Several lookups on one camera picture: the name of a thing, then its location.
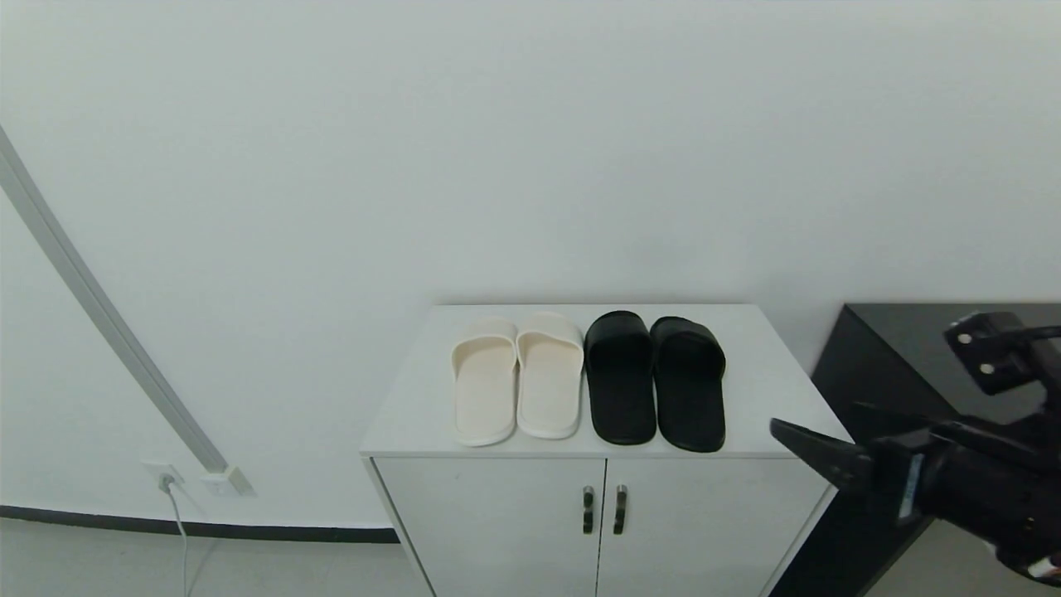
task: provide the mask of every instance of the gray floor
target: gray floor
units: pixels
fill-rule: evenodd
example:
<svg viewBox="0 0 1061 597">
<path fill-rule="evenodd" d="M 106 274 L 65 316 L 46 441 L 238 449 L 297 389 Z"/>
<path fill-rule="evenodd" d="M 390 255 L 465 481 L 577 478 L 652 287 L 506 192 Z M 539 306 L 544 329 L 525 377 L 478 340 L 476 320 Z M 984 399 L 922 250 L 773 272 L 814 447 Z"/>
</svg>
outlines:
<svg viewBox="0 0 1061 597">
<path fill-rule="evenodd" d="M 192 538 L 194 597 L 421 596 L 398 545 Z M 0 520 L 3 597 L 180 595 L 180 538 Z M 1055 590 L 995 563 L 984 544 L 935 523 L 868 597 L 1046 597 Z"/>
<path fill-rule="evenodd" d="M 417 596 L 398 545 L 189 539 L 194 597 Z M 180 595 L 180 538 L 0 521 L 3 597 Z"/>
</svg>

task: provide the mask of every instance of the slide sandal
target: slide sandal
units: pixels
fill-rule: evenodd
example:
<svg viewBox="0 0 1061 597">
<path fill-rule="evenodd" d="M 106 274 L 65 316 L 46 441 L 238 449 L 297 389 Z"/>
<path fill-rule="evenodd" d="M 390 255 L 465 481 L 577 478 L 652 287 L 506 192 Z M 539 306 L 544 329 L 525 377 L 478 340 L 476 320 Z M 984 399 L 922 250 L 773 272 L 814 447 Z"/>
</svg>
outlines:
<svg viewBox="0 0 1061 597">
<path fill-rule="evenodd" d="M 516 337 L 520 400 L 516 421 L 528 436 L 562 440 L 578 428 L 582 334 L 559 314 L 534 314 Z"/>
<path fill-rule="evenodd" d="M 726 355 L 707 328 L 682 318 L 653 326 L 660 433 L 681 450 L 717 452 L 726 441 Z"/>
<path fill-rule="evenodd" d="M 641 318 L 612 312 L 593 322 L 586 333 L 586 379 L 602 440 L 632 445 L 656 436 L 653 341 Z"/>
<path fill-rule="evenodd" d="M 453 348 L 454 426 L 466 446 L 495 444 L 516 428 L 516 327 L 484 318 Z"/>
</svg>

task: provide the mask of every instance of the white cabinet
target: white cabinet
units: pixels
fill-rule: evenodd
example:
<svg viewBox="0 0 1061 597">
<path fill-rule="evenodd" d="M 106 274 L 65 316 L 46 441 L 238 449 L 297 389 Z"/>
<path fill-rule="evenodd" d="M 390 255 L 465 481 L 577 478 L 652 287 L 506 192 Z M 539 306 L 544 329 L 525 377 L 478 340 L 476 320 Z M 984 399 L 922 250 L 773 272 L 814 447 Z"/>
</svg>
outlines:
<svg viewBox="0 0 1061 597">
<path fill-rule="evenodd" d="M 612 459 L 605 482 L 602 597 L 759 595 L 827 497 L 792 459 Z"/>
<path fill-rule="evenodd" d="M 449 352 L 468 323 L 487 315 L 518 323 L 549 310 L 585 332 L 620 309 L 649 326 L 676 315 L 714 333 L 727 356 L 719 452 L 683 452 L 658 434 L 640 446 L 608 444 L 593 431 L 585 386 L 571 438 L 517 431 L 492 446 L 455 441 Z M 424 596 L 755 597 L 834 493 L 769 436 L 771 417 L 847 438 L 753 305 L 436 308 L 361 452 Z"/>
<path fill-rule="evenodd" d="M 582 532 L 582 489 L 604 486 L 603 460 L 381 458 L 377 467 L 436 595 L 593 597 L 598 527 Z"/>
</svg>

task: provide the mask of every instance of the table top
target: table top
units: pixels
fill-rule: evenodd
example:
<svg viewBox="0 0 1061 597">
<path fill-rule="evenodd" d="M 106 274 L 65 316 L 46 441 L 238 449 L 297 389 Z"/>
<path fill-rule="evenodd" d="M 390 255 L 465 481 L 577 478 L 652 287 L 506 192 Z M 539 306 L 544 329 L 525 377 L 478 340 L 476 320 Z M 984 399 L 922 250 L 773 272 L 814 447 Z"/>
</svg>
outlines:
<svg viewBox="0 0 1061 597">
<path fill-rule="evenodd" d="M 1059 304 L 849 304 L 848 309 L 961 415 L 1010 423 L 1034 412 L 1043 402 L 1039 384 L 996 397 L 982 393 L 946 346 L 943 331 L 974 312 L 1012 312 L 1028 327 L 1058 326 Z"/>
<path fill-rule="evenodd" d="M 646 327 L 663 316 L 706 326 L 726 353 L 723 396 L 726 443 L 713 454 L 672 446 L 657 433 L 640 446 L 616 446 L 597 437 L 582 379 L 578 431 L 564 440 L 532 438 L 517 429 L 491 446 L 466 447 L 453 431 L 450 352 L 464 329 L 485 316 L 517 327 L 535 312 L 570 318 L 585 335 L 599 316 L 633 312 Z M 769 434 L 770 418 L 784 419 L 850 441 L 843 426 L 754 305 L 460 305 L 431 310 L 361 446 L 365 456 L 493 458 L 795 458 Z"/>
</svg>

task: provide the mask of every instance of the cabinet top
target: cabinet top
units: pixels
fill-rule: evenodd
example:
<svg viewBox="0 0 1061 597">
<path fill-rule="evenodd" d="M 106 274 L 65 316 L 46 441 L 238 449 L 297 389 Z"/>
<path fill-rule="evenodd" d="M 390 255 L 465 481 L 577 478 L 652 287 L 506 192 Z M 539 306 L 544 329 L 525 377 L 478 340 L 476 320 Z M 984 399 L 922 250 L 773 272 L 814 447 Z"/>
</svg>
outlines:
<svg viewBox="0 0 1061 597">
<path fill-rule="evenodd" d="M 466 447 L 453 432 L 450 352 L 460 333 L 484 316 L 519 326 L 534 312 L 562 314 L 582 331 L 615 310 L 633 312 L 647 327 L 663 316 L 701 323 L 726 353 L 723 397 L 726 443 L 713 454 L 672 446 L 657 433 L 647 444 L 616 446 L 593 431 L 582 377 L 578 431 L 566 440 L 532 438 L 516 429 L 507 440 Z M 770 418 L 849 440 L 843 426 L 755 305 L 459 305 L 434 308 L 361 445 L 365 456 L 493 458 L 794 458 L 769 433 Z"/>
</svg>

